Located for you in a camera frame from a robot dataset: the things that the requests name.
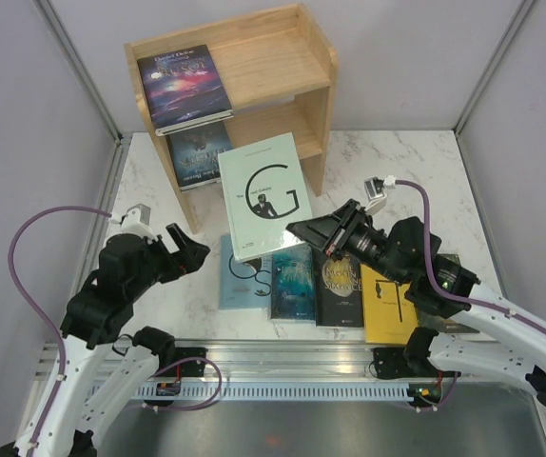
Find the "teal sea cover book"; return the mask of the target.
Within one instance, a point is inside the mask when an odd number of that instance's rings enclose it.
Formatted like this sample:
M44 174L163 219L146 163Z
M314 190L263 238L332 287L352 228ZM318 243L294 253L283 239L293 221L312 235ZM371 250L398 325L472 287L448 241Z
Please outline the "teal sea cover book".
M311 247L300 244L275 252L270 318L314 322L315 302Z

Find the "black Moon and Sixpence book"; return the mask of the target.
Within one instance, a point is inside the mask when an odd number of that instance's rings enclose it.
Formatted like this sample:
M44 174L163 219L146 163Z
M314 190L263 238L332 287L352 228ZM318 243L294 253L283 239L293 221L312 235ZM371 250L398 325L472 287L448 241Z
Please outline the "black Moon and Sixpence book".
M349 255L334 260L314 251L313 268L316 325L327 328L362 328L360 263Z

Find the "grey white book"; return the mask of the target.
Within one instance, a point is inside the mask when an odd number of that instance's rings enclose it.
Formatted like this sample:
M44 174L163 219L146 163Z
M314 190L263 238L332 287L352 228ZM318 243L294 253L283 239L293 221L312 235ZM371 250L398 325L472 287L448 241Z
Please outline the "grey white book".
M313 217L294 136L218 156L234 258L252 260L301 241L286 226Z

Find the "light blue book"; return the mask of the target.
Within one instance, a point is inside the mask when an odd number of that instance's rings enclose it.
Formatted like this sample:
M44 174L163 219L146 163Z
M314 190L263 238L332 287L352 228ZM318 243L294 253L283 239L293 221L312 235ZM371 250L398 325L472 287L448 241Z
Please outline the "light blue book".
M238 262L231 236L221 237L220 299L221 310L269 308L272 294L272 257L270 255Z

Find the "Wuthering Heights dark blue book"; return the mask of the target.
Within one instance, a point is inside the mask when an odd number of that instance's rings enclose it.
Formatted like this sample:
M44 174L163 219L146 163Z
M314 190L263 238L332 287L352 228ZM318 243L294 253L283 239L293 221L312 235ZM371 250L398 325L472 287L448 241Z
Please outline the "Wuthering Heights dark blue book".
M220 181L218 156L233 149L224 122L175 132L166 140L181 191Z

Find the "yellow book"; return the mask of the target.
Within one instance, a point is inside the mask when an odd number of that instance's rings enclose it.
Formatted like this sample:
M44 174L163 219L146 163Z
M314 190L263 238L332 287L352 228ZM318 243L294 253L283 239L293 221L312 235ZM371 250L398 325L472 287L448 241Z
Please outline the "yellow book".
M418 326L415 306L405 298L410 285L386 279L361 265L364 341L383 346L405 346Z

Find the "Robinson Crusoe purple book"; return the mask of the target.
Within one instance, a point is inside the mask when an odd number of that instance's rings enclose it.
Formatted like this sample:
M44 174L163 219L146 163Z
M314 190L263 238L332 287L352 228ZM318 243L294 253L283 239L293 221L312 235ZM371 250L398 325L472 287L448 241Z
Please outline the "Robinson Crusoe purple book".
M154 132L166 136L234 115L207 45L137 61Z

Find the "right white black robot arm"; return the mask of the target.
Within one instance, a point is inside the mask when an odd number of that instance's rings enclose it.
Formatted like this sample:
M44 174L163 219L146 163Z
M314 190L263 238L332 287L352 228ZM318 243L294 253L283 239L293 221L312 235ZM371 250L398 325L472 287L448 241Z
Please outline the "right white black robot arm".
M374 229L350 199L333 213L293 222L287 230L333 258L348 254L384 278L406 285L415 308L477 329L494 343L464 342L433 328L415 328L404 366L425 376L471 374L521 388L546 407L546 322L486 287L470 270L439 255L440 239L412 216L389 232Z

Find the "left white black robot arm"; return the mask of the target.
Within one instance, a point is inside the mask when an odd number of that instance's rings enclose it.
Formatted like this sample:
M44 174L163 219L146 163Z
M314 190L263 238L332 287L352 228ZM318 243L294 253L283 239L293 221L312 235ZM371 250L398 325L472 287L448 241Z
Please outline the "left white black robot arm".
M143 223L122 224L99 253L99 265L67 305L61 345L43 398L25 431L0 447L0 456L94 456L136 389L176 366L175 339L154 327L139 330L113 373L90 395L100 366L112 352L134 304L153 286L198 271L209 247L175 224L166 230L177 246Z

